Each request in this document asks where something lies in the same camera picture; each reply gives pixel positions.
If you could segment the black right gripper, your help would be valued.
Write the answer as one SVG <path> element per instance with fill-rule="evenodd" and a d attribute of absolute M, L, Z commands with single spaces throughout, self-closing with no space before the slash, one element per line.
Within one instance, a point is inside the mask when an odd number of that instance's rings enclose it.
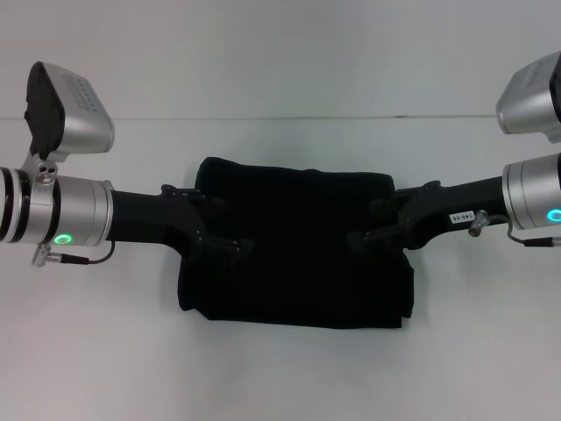
<path fill-rule="evenodd" d="M 389 197 L 372 200 L 369 211 L 371 216 L 399 214 L 398 223 L 371 231 L 347 232 L 344 238 L 353 253 L 417 250 L 441 234 L 467 230 L 471 215 L 477 211 L 507 215 L 500 177 L 450 187 L 433 181 L 396 190 Z"/>

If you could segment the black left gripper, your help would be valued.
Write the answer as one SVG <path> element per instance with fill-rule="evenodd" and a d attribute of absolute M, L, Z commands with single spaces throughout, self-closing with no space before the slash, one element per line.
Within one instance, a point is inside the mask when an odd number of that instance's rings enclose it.
<path fill-rule="evenodd" d="M 114 190 L 111 197 L 109 241 L 159 244 L 180 255 L 195 248 L 198 260 L 221 264 L 237 264 L 252 255 L 252 239 L 206 237 L 198 211 L 223 211 L 224 200 L 206 196 L 199 189 L 164 184 L 156 196 Z"/>

